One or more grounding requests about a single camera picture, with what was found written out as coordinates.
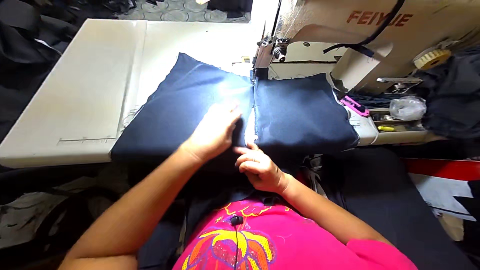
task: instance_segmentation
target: plastic bag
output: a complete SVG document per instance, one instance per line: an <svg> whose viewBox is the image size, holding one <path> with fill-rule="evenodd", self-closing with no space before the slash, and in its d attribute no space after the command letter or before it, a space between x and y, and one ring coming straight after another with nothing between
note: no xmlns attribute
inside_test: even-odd
<svg viewBox="0 0 480 270"><path fill-rule="evenodd" d="M419 97L402 97L390 102L390 115L400 120L421 119L426 111L425 100Z"/></svg>

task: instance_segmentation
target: pink shirt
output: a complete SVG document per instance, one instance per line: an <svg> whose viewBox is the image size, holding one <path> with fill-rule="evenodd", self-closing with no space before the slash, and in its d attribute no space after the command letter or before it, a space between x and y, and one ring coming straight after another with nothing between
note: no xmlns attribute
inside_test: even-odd
<svg viewBox="0 0 480 270"><path fill-rule="evenodd" d="M242 216L237 232L233 216ZM197 228L175 270L335 269L416 270L396 248L374 240L347 245L292 209L239 201L215 210Z"/></svg>

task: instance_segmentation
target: woman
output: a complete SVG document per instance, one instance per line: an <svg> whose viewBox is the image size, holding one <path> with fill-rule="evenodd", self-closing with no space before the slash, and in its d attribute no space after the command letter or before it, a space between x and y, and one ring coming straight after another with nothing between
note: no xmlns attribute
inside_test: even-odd
<svg viewBox="0 0 480 270"><path fill-rule="evenodd" d="M175 153L94 222L59 269L136 269L135 254L178 192L230 147L239 117L235 106L212 106ZM279 204L232 202L197 227L174 269L416 269L372 227L282 172L255 144L248 146L234 148L239 171L301 215Z"/></svg>

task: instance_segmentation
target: cable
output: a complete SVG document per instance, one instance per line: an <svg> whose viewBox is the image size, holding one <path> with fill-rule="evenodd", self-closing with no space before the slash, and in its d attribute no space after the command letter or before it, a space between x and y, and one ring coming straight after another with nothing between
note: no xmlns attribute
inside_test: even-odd
<svg viewBox="0 0 480 270"><path fill-rule="evenodd" d="M234 270L237 270L237 257L239 255L239 236L238 236L238 232L237 232L237 226L233 226L233 228L235 228L235 238L237 239L236 242L237 242L237 249L235 249L235 264L233 266L233 269Z"/></svg>
<svg viewBox="0 0 480 270"><path fill-rule="evenodd" d="M231 225L233 228L235 228L235 238L236 238L236 243L237 243L237 249L235 249L235 264L233 265L233 269L237 269L237 259L239 255L239 236L238 236L238 231L237 231L237 225L243 224L243 217L240 216L233 216L230 219Z"/></svg>
<svg viewBox="0 0 480 270"><path fill-rule="evenodd" d="M369 48L364 47L363 45L366 45L366 44L372 42L374 39L376 39L378 37L379 34L381 34L383 32L383 30L385 30L385 28L390 24L390 22L393 20L393 18L395 18L396 14L400 10L400 8L403 6L404 2L405 2L405 0L397 0L395 6L393 6L393 8L392 8L392 11L388 14L388 17L383 21L382 25L380 25L375 30L375 32L372 35L370 35L369 37L367 37L364 41L356 43L356 44L338 43L336 45L333 45L333 46L330 46L330 47L324 49L324 53L328 53L329 51L331 51L333 49L337 49L337 48L340 48L340 47L345 47L345 48L354 49L357 52L359 52L361 54L364 54L368 57L373 57L374 52L372 50L370 50Z"/></svg>

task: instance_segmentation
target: floor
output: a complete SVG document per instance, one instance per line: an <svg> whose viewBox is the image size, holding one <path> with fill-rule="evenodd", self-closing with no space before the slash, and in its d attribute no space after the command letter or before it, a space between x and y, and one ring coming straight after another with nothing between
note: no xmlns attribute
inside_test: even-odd
<svg viewBox="0 0 480 270"><path fill-rule="evenodd" d="M137 0L137 7L119 15L123 20L148 20L170 22L248 23L250 13L240 18L227 18L227 12L208 10L207 3L199 5L195 0L165 0L157 5Z"/></svg>

